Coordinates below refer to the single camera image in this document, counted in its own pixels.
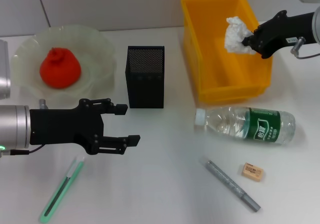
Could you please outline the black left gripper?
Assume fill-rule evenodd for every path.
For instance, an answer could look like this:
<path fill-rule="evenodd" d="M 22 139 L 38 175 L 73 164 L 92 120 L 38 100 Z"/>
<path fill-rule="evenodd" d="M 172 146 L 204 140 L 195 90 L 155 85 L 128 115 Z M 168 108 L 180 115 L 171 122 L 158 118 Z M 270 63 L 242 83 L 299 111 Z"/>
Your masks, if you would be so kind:
<path fill-rule="evenodd" d="M 125 115 L 126 104 L 114 104 L 110 98 L 81 99 L 73 109 L 31 109 L 30 144 L 52 145 L 75 143 L 90 155 L 98 153 L 123 155 L 128 147 L 136 147 L 140 135 L 103 136 L 101 114 Z"/>

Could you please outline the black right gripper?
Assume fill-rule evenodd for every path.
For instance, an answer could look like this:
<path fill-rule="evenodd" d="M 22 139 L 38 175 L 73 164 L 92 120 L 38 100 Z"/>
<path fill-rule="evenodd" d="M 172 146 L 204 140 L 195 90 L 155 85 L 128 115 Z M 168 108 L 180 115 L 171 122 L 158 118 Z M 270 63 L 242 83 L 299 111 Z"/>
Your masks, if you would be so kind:
<path fill-rule="evenodd" d="M 272 19 L 261 23 L 254 33 L 241 42 L 261 55 L 263 59 L 270 58 L 283 47 L 293 46 L 291 38 L 303 37 L 306 44 L 315 43 L 312 31 L 313 13 L 287 16 L 287 11 L 278 12 Z"/>

